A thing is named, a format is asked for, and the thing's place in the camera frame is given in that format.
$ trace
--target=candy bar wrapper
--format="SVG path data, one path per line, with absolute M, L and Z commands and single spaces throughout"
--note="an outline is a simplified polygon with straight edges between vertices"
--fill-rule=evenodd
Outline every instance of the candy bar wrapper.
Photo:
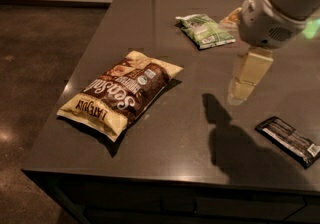
M 57 114 L 116 141 L 181 70 L 132 51 L 63 105 Z
M 176 17 L 181 22 L 181 30 L 198 46 L 207 49 L 235 42 L 235 38 L 206 14 Z
M 256 130 L 298 160 L 305 168 L 320 157 L 320 146 L 276 116 L 257 125 Z

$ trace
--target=brown chip bag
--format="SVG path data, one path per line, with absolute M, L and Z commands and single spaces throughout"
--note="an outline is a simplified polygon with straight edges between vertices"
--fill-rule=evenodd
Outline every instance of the brown chip bag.
M 116 141 L 181 70 L 132 51 L 63 105 L 57 115 L 85 124 Z

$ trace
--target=green snack package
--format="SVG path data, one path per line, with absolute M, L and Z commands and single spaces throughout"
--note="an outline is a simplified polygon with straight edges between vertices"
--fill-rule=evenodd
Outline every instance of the green snack package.
M 181 30 L 197 44 L 199 49 L 234 43 L 235 38 L 206 14 L 176 17 L 181 22 Z

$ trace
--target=green light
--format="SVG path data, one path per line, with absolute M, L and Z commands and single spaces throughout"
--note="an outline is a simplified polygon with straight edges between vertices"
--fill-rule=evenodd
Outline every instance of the green light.
M 302 33 L 307 39 L 312 39 L 317 34 L 319 27 L 320 27 L 320 19 L 309 20 L 307 22 L 306 28 L 302 31 Z

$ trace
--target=dark table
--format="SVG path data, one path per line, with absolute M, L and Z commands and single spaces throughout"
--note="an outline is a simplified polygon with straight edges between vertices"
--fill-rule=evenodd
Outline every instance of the dark table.
M 175 20 L 206 13 L 219 22 L 242 1 L 114 0 L 23 171 L 83 223 L 320 223 L 320 161 L 305 170 L 254 130 L 276 115 L 320 145 L 319 35 L 275 51 L 265 78 L 235 107 L 228 84 L 248 45 L 235 31 L 236 43 L 199 51 Z M 57 118 L 131 50 L 184 71 L 118 142 Z

